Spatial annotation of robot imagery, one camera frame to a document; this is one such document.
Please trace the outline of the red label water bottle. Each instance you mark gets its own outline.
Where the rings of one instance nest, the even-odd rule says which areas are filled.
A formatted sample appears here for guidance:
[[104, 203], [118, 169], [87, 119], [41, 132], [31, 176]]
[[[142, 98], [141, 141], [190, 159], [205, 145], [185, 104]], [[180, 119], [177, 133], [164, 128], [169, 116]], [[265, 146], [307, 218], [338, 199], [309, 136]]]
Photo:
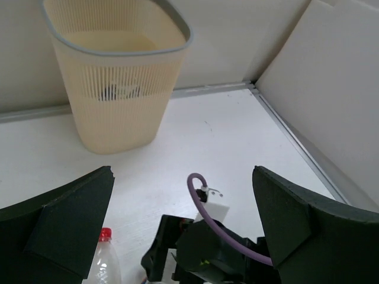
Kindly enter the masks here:
[[111, 228], [102, 228], [89, 275], [83, 284], [121, 283], [120, 265], [111, 239]]

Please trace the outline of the blue label water bottle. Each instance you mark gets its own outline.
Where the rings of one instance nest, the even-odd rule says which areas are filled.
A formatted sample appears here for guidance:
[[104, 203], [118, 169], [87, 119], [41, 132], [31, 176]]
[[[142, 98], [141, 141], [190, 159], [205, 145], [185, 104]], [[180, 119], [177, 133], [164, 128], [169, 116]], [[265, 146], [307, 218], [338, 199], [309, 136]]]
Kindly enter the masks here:
[[100, 101], [118, 101], [124, 99], [138, 98], [140, 96], [140, 86], [124, 86], [111, 84], [107, 86], [99, 95]]

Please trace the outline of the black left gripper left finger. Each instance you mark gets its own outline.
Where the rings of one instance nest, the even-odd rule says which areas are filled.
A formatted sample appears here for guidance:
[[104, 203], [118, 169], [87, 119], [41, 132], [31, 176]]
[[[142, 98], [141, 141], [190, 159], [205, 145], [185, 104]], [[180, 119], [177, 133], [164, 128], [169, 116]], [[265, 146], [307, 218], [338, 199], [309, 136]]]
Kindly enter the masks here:
[[114, 186], [110, 166], [1, 209], [1, 283], [82, 283]]

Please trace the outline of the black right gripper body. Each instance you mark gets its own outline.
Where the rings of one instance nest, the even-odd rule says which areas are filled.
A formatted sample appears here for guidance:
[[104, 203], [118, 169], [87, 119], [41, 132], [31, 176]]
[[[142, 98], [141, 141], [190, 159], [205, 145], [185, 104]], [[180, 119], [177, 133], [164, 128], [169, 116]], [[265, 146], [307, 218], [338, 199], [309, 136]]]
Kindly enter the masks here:
[[281, 283], [276, 269], [232, 248], [203, 220], [161, 217], [141, 260], [148, 282], [163, 280], [169, 256], [175, 262], [171, 279], [177, 283]]

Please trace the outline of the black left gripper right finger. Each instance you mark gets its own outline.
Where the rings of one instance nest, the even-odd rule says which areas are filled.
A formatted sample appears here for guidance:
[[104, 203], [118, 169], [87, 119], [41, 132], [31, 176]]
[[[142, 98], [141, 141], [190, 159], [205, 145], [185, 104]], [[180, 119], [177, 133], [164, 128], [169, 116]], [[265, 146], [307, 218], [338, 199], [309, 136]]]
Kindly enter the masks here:
[[378, 214], [334, 201], [263, 166], [252, 186], [282, 283], [378, 283]]

